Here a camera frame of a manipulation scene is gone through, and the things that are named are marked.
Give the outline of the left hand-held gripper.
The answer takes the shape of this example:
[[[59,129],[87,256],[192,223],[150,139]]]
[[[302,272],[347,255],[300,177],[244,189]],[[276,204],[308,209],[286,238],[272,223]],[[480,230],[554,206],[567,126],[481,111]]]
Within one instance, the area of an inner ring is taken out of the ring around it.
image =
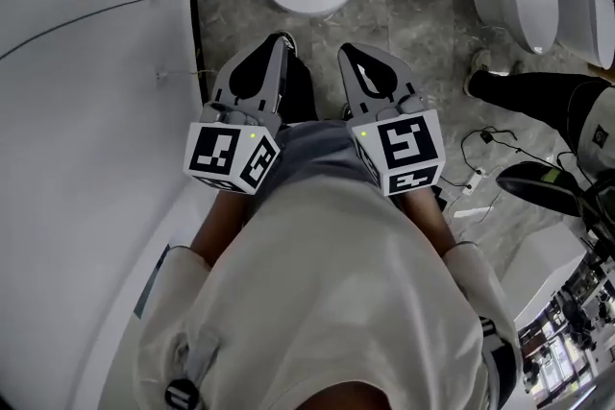
[[[258,192],[280,154],[274,135],[281,124],[288,55],[283,36],[268,36],[219,70],[215,103],[204,105],[200,120],[189,127],[185,174],[221,191]],[[261,109],[262,119],[241,109]]]

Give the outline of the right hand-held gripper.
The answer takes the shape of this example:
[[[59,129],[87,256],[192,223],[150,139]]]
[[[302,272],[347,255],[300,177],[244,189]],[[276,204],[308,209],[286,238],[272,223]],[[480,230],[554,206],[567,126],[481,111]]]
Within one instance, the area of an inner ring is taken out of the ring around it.
[[[350,119],[350,135],[377,188],[395,196],[435,185],[445,164],[442,132],[437,111],[414,95],[410,67],[364,43],[344,43],[337,61],[357,116]],[[366,105],[388,104],[394,106],[365,114]]]

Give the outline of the person's right forearm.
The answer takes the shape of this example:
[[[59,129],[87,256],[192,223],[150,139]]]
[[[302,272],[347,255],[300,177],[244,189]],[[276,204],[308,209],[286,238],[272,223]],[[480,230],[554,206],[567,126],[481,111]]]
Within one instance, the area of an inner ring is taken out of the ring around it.
[[[430,188],[410,190],[401,195],[406,217],[428,238],[443,257],[455,246],[455,239]]]

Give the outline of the person's left forearm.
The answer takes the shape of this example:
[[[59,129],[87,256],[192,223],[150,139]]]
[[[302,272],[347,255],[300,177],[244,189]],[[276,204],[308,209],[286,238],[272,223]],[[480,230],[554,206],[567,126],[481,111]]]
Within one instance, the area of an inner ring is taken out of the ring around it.
[[[220,191],[190,249],[212,269],[216,261],[242,231],[253,200],[250,195]]]

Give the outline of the person's black trousers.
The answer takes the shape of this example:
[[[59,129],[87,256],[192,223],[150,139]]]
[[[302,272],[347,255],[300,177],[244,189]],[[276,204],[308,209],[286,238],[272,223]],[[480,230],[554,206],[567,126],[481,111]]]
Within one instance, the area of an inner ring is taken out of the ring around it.
[[[286,80],[278,115],[286,125],[318,120],[310,71],[294,54],[290,54],[287,59]]]

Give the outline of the person's left shoe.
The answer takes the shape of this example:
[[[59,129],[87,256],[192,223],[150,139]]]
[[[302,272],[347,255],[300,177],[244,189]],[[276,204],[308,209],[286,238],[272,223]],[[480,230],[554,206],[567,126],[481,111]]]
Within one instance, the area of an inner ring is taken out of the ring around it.
[[[287,48],[287,50],[292,53],[294,56],[297,56],[297,43],[294,36],[286,31],[277,31],[274,33],[274,36],[277,38],[281,38]]]

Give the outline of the person's grey inner shirt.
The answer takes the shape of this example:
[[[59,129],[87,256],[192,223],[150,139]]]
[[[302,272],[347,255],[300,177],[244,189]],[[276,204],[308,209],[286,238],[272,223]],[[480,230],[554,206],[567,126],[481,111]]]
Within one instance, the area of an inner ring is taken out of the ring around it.
[[[280,153],[255,195],[254,208],[259,208],[278,188],[314,177],[376,183],[358,157],[343,121],[287,126],[278,132],[275,142]]]

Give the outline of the person's white t-shirt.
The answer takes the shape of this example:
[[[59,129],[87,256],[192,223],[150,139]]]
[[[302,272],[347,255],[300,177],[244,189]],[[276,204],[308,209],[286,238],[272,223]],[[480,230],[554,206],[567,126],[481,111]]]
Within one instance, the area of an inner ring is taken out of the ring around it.
[[[502,410],[517,330],[483,252],[441,257],[371,184],[278,188],[212,269],[171,249],[145,304],[139,410],[297,410],[362,382],[390,410]]]

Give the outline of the white rectangular box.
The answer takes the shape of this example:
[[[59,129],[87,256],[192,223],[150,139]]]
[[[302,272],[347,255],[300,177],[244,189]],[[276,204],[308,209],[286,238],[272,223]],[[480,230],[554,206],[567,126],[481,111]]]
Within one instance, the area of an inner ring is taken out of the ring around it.
[[[556,39],[585,62],[608,69],[615,60],[614,0],[558,0]]]

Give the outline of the person's chin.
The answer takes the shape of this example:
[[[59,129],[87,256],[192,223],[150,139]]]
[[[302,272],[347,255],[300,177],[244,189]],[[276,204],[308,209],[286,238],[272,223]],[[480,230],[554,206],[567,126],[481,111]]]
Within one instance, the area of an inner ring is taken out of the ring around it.
[[[384,393],[366,383],[344,382],[307,399],[297,410],[390,410]]]

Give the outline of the white rectangular pedestal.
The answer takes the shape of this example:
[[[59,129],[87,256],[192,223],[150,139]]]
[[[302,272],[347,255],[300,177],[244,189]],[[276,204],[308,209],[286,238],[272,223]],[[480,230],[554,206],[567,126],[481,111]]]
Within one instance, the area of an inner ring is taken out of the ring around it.
[[[517,329],[540,315],[585,255],[583,244],[563,223],[527,236],[501,281]]]

